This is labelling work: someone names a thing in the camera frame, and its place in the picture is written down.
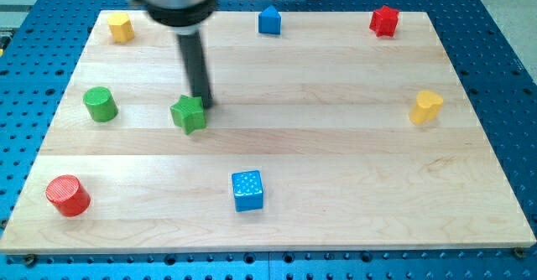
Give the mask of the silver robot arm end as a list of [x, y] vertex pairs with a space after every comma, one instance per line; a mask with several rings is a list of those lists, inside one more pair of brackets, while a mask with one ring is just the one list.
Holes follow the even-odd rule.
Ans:
[[201, 23], [216, 10], [216, 0], [127, 0], [142, 7], [155, 22], [170, 27], [178, 35], [199, 31]]

